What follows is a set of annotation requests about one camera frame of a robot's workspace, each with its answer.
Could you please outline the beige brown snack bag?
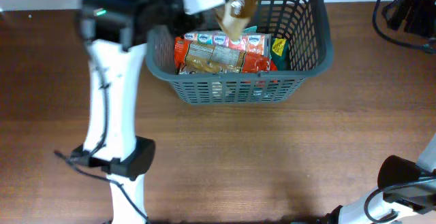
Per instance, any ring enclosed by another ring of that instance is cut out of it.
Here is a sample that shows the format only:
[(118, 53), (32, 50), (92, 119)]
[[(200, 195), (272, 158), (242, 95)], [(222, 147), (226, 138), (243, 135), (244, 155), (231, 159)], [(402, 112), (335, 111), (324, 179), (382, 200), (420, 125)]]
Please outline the beige brown snack bag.
[(196, 67), (185, 65), (182, 68), (179, 69), (178, 75), (187, 75), (187, 74), (203, 74), (204, 71), (201, 69), (198, 69)]
[(232, 41), (239, 40), (244, 28), (257, 10), (259, 0), (228, 0), (228, 2), (214, 10), (215, 19), (221, 30)]

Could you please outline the Kleenex tissue multipack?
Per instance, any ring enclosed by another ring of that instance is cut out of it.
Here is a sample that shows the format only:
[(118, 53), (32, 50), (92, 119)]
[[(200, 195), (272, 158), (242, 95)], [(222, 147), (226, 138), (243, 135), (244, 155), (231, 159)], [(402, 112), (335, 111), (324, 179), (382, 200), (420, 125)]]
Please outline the Kleenex tissue multipack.
[(238, 40), (232, 41), (229, 36), (222, 31), (196, 31), (184, 34), (183, 38), (201, 44), (244, 50), (245, 52), (260, 54), (264, 57), (270, 56), (269, 34), (243, 33)]

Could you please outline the green Nescafe coffee bag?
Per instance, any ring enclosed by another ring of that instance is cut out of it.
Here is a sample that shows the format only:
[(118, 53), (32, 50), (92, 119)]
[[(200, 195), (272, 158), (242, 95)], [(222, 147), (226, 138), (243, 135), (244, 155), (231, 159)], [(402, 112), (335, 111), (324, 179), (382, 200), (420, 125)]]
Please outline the green Nescafe coffee bag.
[(259, 33), (256, 26), (244, 29), (243, 36), (247, 38), (247, 52), (260, 54), (270, 59), (270, 71), (284, 71), (288, 68), (289, 40), (273, 37), (268, 33)]

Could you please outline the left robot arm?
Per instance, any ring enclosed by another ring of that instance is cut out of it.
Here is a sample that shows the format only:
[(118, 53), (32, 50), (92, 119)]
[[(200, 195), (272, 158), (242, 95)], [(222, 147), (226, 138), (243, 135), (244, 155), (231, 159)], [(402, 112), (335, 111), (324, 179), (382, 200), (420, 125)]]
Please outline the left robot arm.
[(163, 27), (173, 36), (202, 24), (202, 13), (228, 0), (81, 0), (77, 30), (89, 55), (90, 120), (83, 144), (64, 158), (88, 176), (102, 170), (110, 185), (113, 223), (148, 223), (144, 176), (154, 141), (135, 134), (138, 81), (149, 33)]

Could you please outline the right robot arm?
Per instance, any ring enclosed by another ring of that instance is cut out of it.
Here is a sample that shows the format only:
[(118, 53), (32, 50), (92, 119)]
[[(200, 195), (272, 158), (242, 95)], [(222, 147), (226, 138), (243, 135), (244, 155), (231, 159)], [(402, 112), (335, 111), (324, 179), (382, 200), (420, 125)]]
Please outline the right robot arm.
[[(435, 36), (435, 0), (394, 0), (381, 11), (388, 28), (422, 37)], [(338, 206), (316, 223), (396, 223), (404, 217), (435, 210), (435, 138), (418, 161), (396, 155), (382, 164), (377, 186), (358, 201)]]

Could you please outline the grey plastic basket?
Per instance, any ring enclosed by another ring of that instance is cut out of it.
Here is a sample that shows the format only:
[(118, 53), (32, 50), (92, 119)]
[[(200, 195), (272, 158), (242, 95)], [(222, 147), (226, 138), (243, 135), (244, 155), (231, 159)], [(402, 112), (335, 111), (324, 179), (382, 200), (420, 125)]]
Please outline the grey plastic basket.
[(285, 71), (178, 75), (174, 37), (166, 27), (149, 33), (146, 66), (191, 105), (284, 101), (307, 78), (331, 67), (334, 51), (324, 0), (260, 0), (250, 25), (289, 40)]

